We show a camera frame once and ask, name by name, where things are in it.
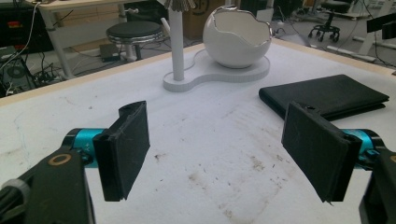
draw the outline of white pole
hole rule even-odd
[[[171,26],[172,63],[175,81],[184,80],[183,17],[181,12],[169,9]]]

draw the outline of white lamp base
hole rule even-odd
[[[208,81],[233,83],[257,81],[264,78],[270,70],[270,61],[266,57],[262,57],[247,68],[227,68],[214,61],[205,49],[186,59],[186,64],[190,64],[190,66],[184,70],[183,80],[174,80],[173,72],[165,75],[163,87],[166,90],[174,92],[189,91]]]

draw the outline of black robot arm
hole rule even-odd
[[[74,129],[61,147],[0,190],[0,223],[95,223],[84,167],[98,167],[106,201],[126,199],[149,150],[146,102],[109,129]]]
[[[323,202],[344,200],[354,168],[372,170],[359,208],[361,222],[396,223],[396,153],[375,132],[340,130],[315,108],[292,102],[282,144]]]

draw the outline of white egg-shaped bowl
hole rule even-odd
[[[223,66],[245,68],[262,58],[271,45],[270,24],[257,21],[249,11],[219,7],[206,20],[205,49]]]

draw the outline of black book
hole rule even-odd
[[[346,76],[336,75],[261,88],[260,98],[283,119],[289,102],[309,105],[328,120],[385,107],[386,94]]]

